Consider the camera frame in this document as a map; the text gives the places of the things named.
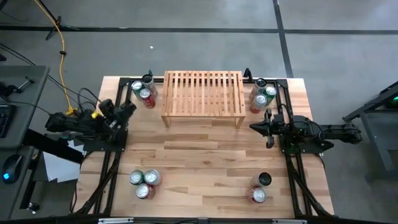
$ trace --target wooden tabletop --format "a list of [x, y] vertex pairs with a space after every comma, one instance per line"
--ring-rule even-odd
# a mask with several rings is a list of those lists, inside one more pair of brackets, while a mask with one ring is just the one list
[[[104, 77], [99, 93], [101, 100], [115, 100], [119, 78]], [[293, 78], [288, 82], [294, 114], [311, 119], [304, 80]], [[234, 128], [231, 118], [174, 118], [171, 127], [166, 128], [160, 117], [162, 88], [163, 84], [157, 84], [160, 94], [154, 109], [145, 108], [132, 96], [138, 109], [129, 121], [129, 136], [119, 166], [112, 216], [294, 217], [286, 163], [278, 139], [275, 138], [272, 149], [267, 149], [267, 138], [249, 128], [249, 124], [262, 121], [264, 117], [263, 111], [252, 114], [249, 110], [252, 85], [244, 84], [247, 115], [240, 129]], [[275, 100], [270, 107], [276, 114]], [[82, 165], [75, 210], [97, 187], [103, 156], [103, 152], [92, 153]], [[314, 155], [304, 154], [303, 164], [308, 187], [324, 208], [333, 213], [321, 161]], [[156, 188], [152, 200], [137, 198], [136, 187], [129, 183], [129, 174], [134, 169], [157, 169], [163, 175], [163, 182]], [[260, 172], [272, 176], [272, 183], [264, 188], [266, 201], [249, 203], [246, 200], [249, 181]], [[304, 211], [300, 190], [298, 196]]]

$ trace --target gray floor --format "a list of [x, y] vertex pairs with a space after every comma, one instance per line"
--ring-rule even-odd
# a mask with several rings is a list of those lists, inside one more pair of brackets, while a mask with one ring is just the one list
[[[70, 26], [272, 28], [272, 0], [45, 1]], [[394, 0], [281, 0], [286, 29], [398, 29]], [[10, 2], [4, 10], [20, 24], [49, 26], [33, 1]], [[15, 24], [0, 14], [0, 23]], [[59, 36], [46, 32], [0, 31], [0, 42], [58, 78]], [[76, 33], [65, 32], [67, 86], [99, 92], [104, 75], [140, 75], [151, 69], [244, 70], [257, 77], [286, 77], [277, 34]], [[341, 117], [397, 81], [398, 35], [286, 35], [296, 78], [304, 78], [312, 114], [318, 123], [342, 123]], [[23, 65], [9, 57], [0, 65]], [[65, 111], [62, 92], [46, 84], [39, 105]], [[44, 132], [47, 115], [37, 111], [31, 128]], [[369, 184], [364, 176], [378, 169], [379, 158], [365, 137], [356, 146], [336, 142], [325, 153], [326, 175], [335, 213], [344, 218], [398, 223], [398, 182]], [[73, 183], [39, 188], [44, 205], [36, 216], [67, 214]], [[19, 212], [14, 217], [29, 217]]]

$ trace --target desk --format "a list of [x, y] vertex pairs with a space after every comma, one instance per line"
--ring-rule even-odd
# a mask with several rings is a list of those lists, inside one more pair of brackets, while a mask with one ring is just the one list
[[[28, 84], [22, 93], [13, 93], [9, 96], [11, 101], [21, 101], [37, 105], [47, 79], [49, 69], [45, 66], [0, 66], [0, 81], [6, 85], [20, 86], [26, 81], [25, 76], [33, 79], [35, 83]], [[18, 153], [24, 156], [21, 166], [21, 176], [13, 184], [5, 184], [0, 180], [0, 220], [11, 217], [24, 177], [30, 164], [34, 148], [21, 147], [25, 132], [30, 125], [35, 107], [31, 105], [15, 104], [17, 106], [14, 119], [10, 125], [7, 136], [0, 138], [0, 166], [11, 155]]]
[[[115, 100], [119, 78], [104, 77], [99, 93], [101, 100]], [[288, 82], [294, 113], [312, 118], [304, 80], [295, 78]], [[171, 127], [166, 128], [160, 117], [162, 87], [162, 83], [157, 83], [160, 94], [157, 106], [151, 110], [132, 96], [138, 109], [129, 121], [112, 216], [294, 217], [285, 158], [280, 153], [278, 139], [272, 149], [266, 149], [267, 138], [249, 129], [249, 124], [264, 117], [264, 112], [252, 114], [249, 110], [252, 85], [244, 84], [247, 116], [240, 129], [234, 128], [234, 121], [221, 118], [175, 118]], [[275, 100], [270, 107], [276, 114]], [[81, 167], [77, 209], [98, 185], [103, 156], [103, 152], [94, 152]], [[324, 208], [333, 213], [321, 161], [314, 155], [303, 154], [303, 163], [309, 189]], [[163, 175], [154, 199], [136, 197], [136, 187], [129, 183], [129, 174], [134, 169], [158, 169]], [[245, 198], [249, 180], [263, 171], [272, 176], [271, 185], [265, 188], [266, 201], [250, 204]], [[298, 195], [302, 204], [300, 190]]]
[[[0, 66], [0, 81], [6, 85], [20, 86], [29, 77], [35, 83], [30, 83], [23, 88], [22, 93], [13, 93], [8, 99], [37, 105], [43, 92], [49, 68], [45, 66]], [[20, 103], [11, 103], [17, 106], [14, 118], [7, 136], [0, 138], [1, 150], [16, 150], [21, 146], [27, 128], [30, 125], [36, 107]]]

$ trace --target computer mouse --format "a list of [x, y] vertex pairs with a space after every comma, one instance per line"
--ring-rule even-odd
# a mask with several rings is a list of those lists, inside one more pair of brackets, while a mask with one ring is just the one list
[[6, 159], [2, 166], [1, 178], [5, 184], [16, 182], [21, 173], [23, 156], [14, 154]]

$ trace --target can lid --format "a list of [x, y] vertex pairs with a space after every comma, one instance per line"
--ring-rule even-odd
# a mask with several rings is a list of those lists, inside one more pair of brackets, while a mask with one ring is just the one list
[[141, 88], [142, 88], [142, 82], [140, 82], [140, 81], [135, 81], [135, 82], [133, 82], [132, 85], [131, 85], [131, 88], [132, 88], [133, 90], [139, 90], [139, 89], [141, 89]]
[[266, 192], [261, 188], [254, 189], [253, 198], [257, 202], [264, 202], [266, 200]]
[[150, 171], [146, 172], [145, 181], [147, 183], [153, 183], [156, 181], [156, 179], [157, 179], [157, 174], [154, 170], [150, 170]]
[[257, 79], [256, 84], [259, 87], [264, 87], [267, 84], [267, 81], [263, 78], [259, 78]]
[[258, 95], [256, 96], [256, 101], [257, 101], [258, 103], [267, 103], [267, 98], [266, 98], [266, 96], [264, 96], [263, 94], [258, 94]]
[[142, 77], [142, 81], [144, 82], [144, 83], [150, 83], [150, 81], [152, 81], [152, 76], [151, 75], [149, 75], [149, 74], [146, 74], [146, 75], [144, 75], [143, 77]]
[[137, 187], [136, 194], [139, 198], [145, 198], [149, 195], [149, 186], [146, 184], [140, 184]]
[[139, 183], [142, 180], [142, 174], [139, 170], [134, 170], [130, 174], [130, 183], [136, 184]]
[[271, 175], [269, 175], [267, 172], [262, 172], [259, 175], [259, 182], [261, 185], [264, 185], [264, 186], [270, 185], [272, 182]]
[[272, 86], [269, 86], [269, 87], [266, 88], [266, 93], [268, 95], [273, 96], [273, 95], [276, 94], [276, 89], [274, 87], [272, 87]]
[[139, 92], [139, 96], [141, 96], [141, 98], [147, 98], [148, 96], [150, 96], [150, 90], [148, 89], [143, 89]]

